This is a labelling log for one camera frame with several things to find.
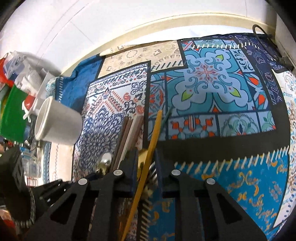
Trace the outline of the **yellow chopstick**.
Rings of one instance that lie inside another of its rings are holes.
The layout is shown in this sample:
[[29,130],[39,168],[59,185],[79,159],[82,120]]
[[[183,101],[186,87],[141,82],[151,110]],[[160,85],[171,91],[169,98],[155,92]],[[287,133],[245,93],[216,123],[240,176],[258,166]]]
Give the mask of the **yellow chopstick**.
[[126,225],[125,225],[122,237],[121,237],[122,241],[125,240],[126,235],[127,235],[128,231],[129,231],[131,222],[133,220],[135,211],[137,209],[139,200],[140,200],[141,195],[142,195],[142,191],[144,189],[145,182],[147,180],[147,176],[148,176],[148,173],[149,173],[149,167],[150,167],[151,162],[152,162],[154,150],[156,148],[158,138],[159,138],[159,134],[160,134],[160,130],[161,130],[162,113],[163,113],[162,110],[159,110],[158,113],[157,113],[156,122],[155,122],[154,129],[153,129],[153,132],[152,132],[152,138],[151,138],[151,141],[150,141],[150,144],[149,144],[149,148],[147,149],[147,156],[145,158],[144,167],[142,169],[142,173],[141,173],[141,176],[140,176],[137,191],[135,193],[135,196],[134,196],[134,199],[133,199],[133,202],[132,202],[132,206],[131,206],[131,209],[130,209],[130,213],[129,213],[129,216],[127,218]]

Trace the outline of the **dark green chopstick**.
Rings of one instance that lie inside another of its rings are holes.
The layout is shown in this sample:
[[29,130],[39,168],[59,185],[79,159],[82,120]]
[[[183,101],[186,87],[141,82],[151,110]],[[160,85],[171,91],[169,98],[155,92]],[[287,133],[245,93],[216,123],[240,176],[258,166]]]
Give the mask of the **dark green chopstick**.
[[171,107],[169,108],[168,112],[166,113],[164,119],[162,120],[162,122],[161,122],[161,131],[164,129],[164,127],[165,127],[165,125],[166,125],[166,122],[167,122],[168,118],[170,117],[171,112],[173,111],[173,109],[174,109],[174,107],[171,106]]

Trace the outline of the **silver spoon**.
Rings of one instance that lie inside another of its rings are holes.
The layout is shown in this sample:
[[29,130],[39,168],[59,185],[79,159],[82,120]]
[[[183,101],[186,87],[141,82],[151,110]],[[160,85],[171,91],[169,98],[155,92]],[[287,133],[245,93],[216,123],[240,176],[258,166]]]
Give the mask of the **silver spoon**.
[[111,166],[111,162],[112,162],[112,154],[111,153],[104,153],[98,163],[97,163],[97,167],[96,167],[96,173],[101,173],[102,175],[105,175],[106,173],[109,172],[110,166]]

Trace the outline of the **white chopstick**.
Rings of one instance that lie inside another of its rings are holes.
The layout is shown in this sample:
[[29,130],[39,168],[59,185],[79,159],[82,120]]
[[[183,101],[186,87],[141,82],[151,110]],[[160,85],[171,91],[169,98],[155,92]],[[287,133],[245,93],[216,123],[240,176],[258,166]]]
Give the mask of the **white chopstick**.
[[122,148],[120,148],[120,155],[119,155],[117,168],[119,168],[121,161],[125,158],[127,151],[129,151],[131,148],[135,146],[143,120],[144,120],[143,115],[137,115],[136,117],[134,117],[132,120],[132,123],[130,124],[130,127],[127,129],[128,130],[127,135],[124,134],[124,137],[123,137],[124,145]]

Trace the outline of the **white ceramic utensil cup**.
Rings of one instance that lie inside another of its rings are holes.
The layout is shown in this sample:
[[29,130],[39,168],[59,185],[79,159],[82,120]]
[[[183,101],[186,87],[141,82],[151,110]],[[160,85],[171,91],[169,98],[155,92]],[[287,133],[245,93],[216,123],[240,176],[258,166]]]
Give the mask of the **white ceramic utensil cup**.
[[35,124],[38,141],[74,145],[82,132],[82,116],[60,102],[48,97],[44,100]]

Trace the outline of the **brown chopstick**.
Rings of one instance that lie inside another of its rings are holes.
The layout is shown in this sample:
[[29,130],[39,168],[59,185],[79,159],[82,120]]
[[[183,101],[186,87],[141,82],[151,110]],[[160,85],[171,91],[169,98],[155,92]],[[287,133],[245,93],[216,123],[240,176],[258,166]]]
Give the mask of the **brown chopstick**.
[[132,125],[132,119],[130,119],[128,116],[126,116],[123,119],[122,126],[121,126],[121,129],[120,129],[120,132],[118,135],[118,139],[117,139],[117,143],[116,143],[116,148],[113,153],[113,159],[112,159],[111,167],[110,167],[111,171],[116,170],[118,167],[120,156],[121,156],[122,150],[125,146],[125,142],[126,142],[128,133],[130,131],[131,125]]

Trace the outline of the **patterned patchwork table mat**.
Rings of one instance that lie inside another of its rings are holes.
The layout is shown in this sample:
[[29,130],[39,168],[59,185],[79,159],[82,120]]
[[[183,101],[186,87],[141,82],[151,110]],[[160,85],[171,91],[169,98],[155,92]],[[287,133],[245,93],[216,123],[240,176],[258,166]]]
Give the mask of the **patterned patchwork table mat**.
[[157,112],[173,106],[159,134],[163,152],[191,177],[218,181],[274,240],[295,209],[295,77],[274,54],[266,37],[230,34],[80,62],[55,81],[56,99],[83,120],[67,178],[115,151],[126,116],[144,116],[137,147],[146,147]]

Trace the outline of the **white bowl with red lid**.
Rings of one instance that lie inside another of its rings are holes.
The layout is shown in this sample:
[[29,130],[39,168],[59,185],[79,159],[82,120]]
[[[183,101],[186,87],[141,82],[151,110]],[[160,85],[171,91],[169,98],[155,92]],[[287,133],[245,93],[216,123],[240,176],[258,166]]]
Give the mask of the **white bowl with red lid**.
[[27,98],[22,102],[22,110],[24,111],[23,119],[31,122],[32,116],[37,116],[39,110],[47,98],[46,87],[49,86],[48,82],[53,79],[55,76],[52,75],[49,71],[46,73],[45,78],[40,86],[40,89],[36,96],[27,96]]

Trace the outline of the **red carton box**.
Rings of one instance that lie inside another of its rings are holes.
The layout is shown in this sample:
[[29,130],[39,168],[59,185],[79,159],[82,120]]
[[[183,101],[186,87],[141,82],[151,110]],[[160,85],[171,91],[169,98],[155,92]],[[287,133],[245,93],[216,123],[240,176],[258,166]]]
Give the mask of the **red carton box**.
[[7,85],[10,88],[12,88],[14,85],[14,82],[12,80],[9,80],[5,76],[4,69],[3,69],[4,61],[5,61],[5,58],[1,58],[1,60],[0,60],[0,82]]

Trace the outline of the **blue white plastic bag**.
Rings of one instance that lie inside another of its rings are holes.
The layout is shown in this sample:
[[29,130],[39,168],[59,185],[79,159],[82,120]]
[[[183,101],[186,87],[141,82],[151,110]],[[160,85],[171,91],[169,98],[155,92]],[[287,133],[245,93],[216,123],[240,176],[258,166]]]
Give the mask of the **blue white plastic bag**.
[[16,88],[35,97],[41,87],[42,79],[27,60],[27,56],[17,51],[10,53],[4,61],[4,75],[12,80]]

